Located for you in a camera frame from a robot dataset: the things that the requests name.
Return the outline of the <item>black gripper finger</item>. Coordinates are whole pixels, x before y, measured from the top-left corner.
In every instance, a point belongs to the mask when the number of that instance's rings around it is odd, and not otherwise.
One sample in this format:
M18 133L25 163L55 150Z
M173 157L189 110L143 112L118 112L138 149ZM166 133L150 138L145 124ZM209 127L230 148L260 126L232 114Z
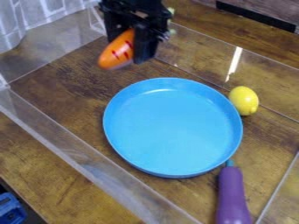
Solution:
M107 30L107 40L113 42L115 38L131 28L131 16L129 14L106 12L105 25Z
M134 62L137 64L145 63L155 56L158 45L157 32L147 25L138 24L134 37Z

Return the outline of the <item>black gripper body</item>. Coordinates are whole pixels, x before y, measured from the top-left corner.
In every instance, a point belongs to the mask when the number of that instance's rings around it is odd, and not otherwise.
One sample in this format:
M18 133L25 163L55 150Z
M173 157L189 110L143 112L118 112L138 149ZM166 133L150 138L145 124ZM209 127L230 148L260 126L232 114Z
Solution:
M171 11L165 7L163 0L101 0L99 10L115 12L131 16L131 28L138 24L147 25L158 35L158 38L169 38L169 20Z

